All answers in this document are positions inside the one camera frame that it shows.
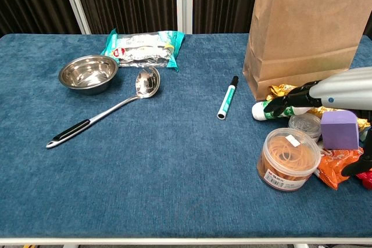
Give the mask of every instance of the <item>red logo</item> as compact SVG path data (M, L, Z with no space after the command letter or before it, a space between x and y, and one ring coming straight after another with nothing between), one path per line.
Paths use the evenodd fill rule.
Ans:
M126 52L123 48L117 48L113 51L113 56L115 57L123 57L124 53Z

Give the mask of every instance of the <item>paper bag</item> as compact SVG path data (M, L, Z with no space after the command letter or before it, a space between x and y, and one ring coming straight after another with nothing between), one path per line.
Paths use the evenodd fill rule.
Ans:
M350 67L372 0L256 0L243 73L256 98Z

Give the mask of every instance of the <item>black marker cap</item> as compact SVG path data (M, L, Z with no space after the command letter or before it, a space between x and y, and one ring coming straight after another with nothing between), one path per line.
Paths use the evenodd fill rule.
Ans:
M233 86L237 87L238 86L238 80L239 80L239 77L238 76L234 76L232 78L232 81L231 81L231 84L230 85L233 85Z

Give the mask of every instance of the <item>plastic cup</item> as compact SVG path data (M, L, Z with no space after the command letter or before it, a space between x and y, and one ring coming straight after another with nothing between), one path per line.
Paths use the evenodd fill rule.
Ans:
M321 135L320 118L311 113L291 116L288 122L288 127L304 132L315 142L318 142Z
M257 170L262 180L281 191L295 191L320 163L320 149L305 133L291 128L272 131L263 144Z

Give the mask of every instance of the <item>gold wrapper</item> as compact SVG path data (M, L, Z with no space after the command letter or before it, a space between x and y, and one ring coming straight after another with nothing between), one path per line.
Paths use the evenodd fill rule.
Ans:
M289 84L281 84L279 86L272 85L269 88L271 90L271 94L269 94L266 97L266 100L268 100L268 101L273 100L275 97L282 97L284 95L287 95L292 89L294 89L296 87L293 86L293 85L289 85ZM315 114L317 117L321 118L323 113L325 113L325 112L335 112L337 110L340 110L340 109L332 109L330 107L322 106L322 107L314 107L311 110L309 110L308 113ZM364 129L366 127L371 126L371 124L366 119L358 118L357 122L358 122L358 126L359 126L359 131L361 131L362 129Z

